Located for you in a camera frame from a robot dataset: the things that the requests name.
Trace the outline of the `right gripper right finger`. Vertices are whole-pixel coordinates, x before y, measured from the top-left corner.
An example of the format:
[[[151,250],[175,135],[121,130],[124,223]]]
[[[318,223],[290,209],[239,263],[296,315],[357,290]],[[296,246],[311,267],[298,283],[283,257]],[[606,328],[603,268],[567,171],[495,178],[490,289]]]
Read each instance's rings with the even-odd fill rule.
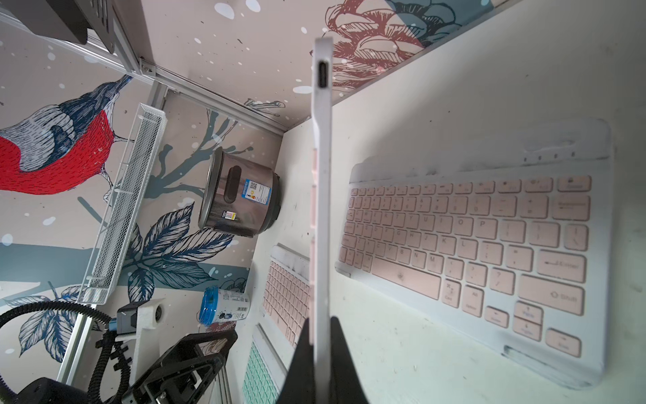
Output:
[[[330,402],[368,404],[339,319],[331,318]]]

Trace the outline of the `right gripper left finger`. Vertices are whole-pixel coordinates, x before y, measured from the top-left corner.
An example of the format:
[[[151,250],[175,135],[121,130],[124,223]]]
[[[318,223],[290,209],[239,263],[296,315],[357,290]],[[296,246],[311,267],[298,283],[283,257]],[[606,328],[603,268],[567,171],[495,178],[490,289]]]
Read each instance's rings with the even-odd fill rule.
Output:
[[[314,347],[310,342],[310,320],[307,318],[276,403],[312,404],[315,402]]]

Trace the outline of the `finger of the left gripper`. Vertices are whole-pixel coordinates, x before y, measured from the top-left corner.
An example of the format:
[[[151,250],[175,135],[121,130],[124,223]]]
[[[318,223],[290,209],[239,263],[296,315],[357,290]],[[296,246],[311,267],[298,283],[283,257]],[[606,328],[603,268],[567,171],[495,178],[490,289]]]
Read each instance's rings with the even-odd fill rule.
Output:
[[[123,395],[123,403],[197,403],[225,368],[233,329],[183,337]]]

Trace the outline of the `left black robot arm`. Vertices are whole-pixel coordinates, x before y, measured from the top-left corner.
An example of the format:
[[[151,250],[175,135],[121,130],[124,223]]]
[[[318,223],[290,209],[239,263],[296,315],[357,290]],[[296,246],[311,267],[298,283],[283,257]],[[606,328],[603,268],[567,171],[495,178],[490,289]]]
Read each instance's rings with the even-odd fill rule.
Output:
[[[193,333],[180,339],[156,360],[136,382],[130,383],[132,359],[127,348],[113,341],[99,342],[101,355],[87,390],[40,378],[21,392],[3,399],[6,403],[197,403],[226,365],[235,330]],[[119,385],[104,400],[101,385],[109,365],[119,371]]]

